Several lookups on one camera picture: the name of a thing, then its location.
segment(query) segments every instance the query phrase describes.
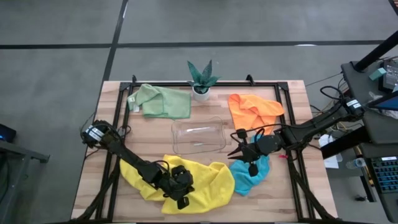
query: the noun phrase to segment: orange cloth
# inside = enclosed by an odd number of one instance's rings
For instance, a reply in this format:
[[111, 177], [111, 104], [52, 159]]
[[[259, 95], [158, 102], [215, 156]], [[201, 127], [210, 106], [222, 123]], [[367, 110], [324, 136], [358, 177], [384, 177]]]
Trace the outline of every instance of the orange cloth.
[[[282, 105], [273, 100], [264, 100], [256, 95], [232, 94], [228, 99], [235, 129], [257, 128], [266, 124], [274, 124], [276, 117], [285, 111]], [[264, 128], [264, 134], [270, 134], [273, 126]]]

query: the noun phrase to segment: succulent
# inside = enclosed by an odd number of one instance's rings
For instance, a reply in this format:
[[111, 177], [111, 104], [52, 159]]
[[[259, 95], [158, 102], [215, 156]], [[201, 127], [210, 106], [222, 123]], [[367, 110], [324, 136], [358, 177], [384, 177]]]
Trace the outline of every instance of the succulent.
[[208, 91], [208, 89], [216, 84], [217, 80], [220, 77], [212, 77], [211, 73], [213, 71], [213, 67], [211, 64], [211, 60], [209, 64], [205, 67], [202, 73], [200, 73], [195, 66], [188, 61], [188, 68], [191, 72], [193, 81], [188, 81], [189, 84], [193, 87], [195, 92], [199, 94], [204, 94]]

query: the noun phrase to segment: keyboard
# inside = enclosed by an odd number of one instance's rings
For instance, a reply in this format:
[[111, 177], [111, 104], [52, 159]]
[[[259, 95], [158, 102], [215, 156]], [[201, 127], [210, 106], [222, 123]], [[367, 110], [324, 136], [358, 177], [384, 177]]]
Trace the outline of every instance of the keyboard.
[[397, 157], [371, 158], [371, 165], [381, 193], [398, 193]]

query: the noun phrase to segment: green cloth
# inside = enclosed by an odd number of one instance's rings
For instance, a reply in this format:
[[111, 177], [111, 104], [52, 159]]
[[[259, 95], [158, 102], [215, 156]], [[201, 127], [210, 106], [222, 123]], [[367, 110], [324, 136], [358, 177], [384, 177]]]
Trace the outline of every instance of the green cloth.
[[142, 111], [148, 118], [189, 118], [191, 115], [191, 94], [149, 84], [127, 98], [130, 110], [133, 103], [142, 105]]

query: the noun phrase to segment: blue cloth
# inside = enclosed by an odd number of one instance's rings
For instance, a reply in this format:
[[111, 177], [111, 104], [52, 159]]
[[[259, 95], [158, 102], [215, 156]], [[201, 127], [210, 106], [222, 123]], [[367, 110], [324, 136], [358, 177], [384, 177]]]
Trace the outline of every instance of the blue cloth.
[[249, 175], [249, 163], [244, 163], [243, 161], [236, 160], [229, 167], [231, 170], [232, 176], [235, 179], [235, 192], [246, 196], [252, 187], [255, 185], [259, 185], [262, 180], [267, 177], [269, 172], [269, 157], [268, 156], [260, 156], [260, 159], [254, 161], [255, 165], [257, 165], [259, 169], [259, 173], [254, 177]]

